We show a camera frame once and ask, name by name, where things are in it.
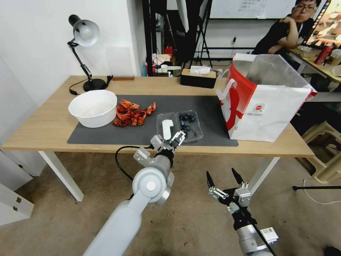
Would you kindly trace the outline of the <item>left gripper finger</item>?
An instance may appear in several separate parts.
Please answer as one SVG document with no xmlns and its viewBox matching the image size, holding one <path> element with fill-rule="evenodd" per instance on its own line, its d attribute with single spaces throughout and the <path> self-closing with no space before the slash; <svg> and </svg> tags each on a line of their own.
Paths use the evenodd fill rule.
<svg viewBox="0 0 341 256">
<path fill-rule="evenodd" d="M 173 148 L 180 147 L 185 139 L 186 139 L 186 134 L 175 134 L 172 138 L 172 147 Z"/>
<path fill-rule="evenodd" d="M 182 143 L 185 140 L 185 138 L 186 138 L 186 133 L 180 130 L 174 134 L 174 136 L 172 137 L 170 141 L 171 143 L 172 142 Z"/>
</svg>

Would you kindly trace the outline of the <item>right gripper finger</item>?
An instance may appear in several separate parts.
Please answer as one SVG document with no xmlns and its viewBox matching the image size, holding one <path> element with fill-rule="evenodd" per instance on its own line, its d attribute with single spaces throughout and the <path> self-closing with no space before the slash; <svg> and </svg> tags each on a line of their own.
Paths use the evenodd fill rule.
<svg viewBox="0 0 341 256">
<path fill-rule="evenodd" d="M 208 185 L 208 193 L 215 199 L 227 199 L 229 195 L 222 190 L 215 187 L 213 179 L 208 171 L 206 171 L 207 185 Z"/>
<path fill-rule="evenodd" d="M 234 168 L 232 168 L 232 174 L 233 174 L 237 184 L 239 185 L 239 188 L 248 188 L 248 183 L 244 182 L 241 175 Z"/>
</svg>

